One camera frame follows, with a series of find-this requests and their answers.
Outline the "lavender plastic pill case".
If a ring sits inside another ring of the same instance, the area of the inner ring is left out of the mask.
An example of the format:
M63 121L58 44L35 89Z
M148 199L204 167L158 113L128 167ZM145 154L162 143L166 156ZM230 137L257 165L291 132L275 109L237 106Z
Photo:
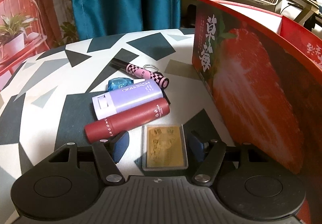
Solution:
M92 103L97 120L101 120L162 97L160 87L153 79L148 79L94 96Z

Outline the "blue faceted glass bottle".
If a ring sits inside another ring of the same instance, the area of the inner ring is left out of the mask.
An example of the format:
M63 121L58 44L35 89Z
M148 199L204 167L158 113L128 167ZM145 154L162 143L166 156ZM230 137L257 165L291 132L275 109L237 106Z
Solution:
M123 78L123 77L113 78L109 80L107 84L107 91L110 92L113 90L117 90L129 85L132 85L133 83L134 81L129 78Z

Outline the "dark red cylinder tube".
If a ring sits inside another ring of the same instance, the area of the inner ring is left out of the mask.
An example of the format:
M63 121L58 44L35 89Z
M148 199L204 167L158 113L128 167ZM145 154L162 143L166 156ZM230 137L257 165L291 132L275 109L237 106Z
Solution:
M98 120L84 127L90 143L115 137L122 131L129 131L145 125L170 113L166 98L144 103L115 115Z

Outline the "gold card in clear case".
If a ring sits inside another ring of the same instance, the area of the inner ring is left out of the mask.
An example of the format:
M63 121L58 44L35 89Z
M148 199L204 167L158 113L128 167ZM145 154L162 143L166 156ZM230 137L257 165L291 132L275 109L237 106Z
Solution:
M188 168L182 125L145 125L142 129L144 171L177 171Z

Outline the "pink black checkered pen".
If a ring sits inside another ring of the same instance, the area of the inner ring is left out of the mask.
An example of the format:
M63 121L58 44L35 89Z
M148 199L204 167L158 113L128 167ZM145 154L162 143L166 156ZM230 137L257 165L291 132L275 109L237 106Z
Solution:
M134 77L140 79L153 79L161 89L166 89L169 86L169 79L163 76L161 73L148 71L137 65L127 63L117 58L113 58L111 60L111 64L124 70L126 73L133 75Z

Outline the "red strawberry cardboard box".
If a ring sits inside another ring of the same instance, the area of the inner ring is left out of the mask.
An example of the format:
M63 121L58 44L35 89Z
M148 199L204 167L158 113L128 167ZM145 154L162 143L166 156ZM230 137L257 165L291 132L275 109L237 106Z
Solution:
M321 39L254 6L197 0L192 63L233 141L300 176L321 223Z

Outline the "pink chair backdrop poster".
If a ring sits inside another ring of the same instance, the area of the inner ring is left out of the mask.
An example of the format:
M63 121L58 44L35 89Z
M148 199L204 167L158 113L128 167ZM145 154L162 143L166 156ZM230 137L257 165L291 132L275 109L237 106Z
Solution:
M78 40L71 0L1 0L1 88L29 57Z

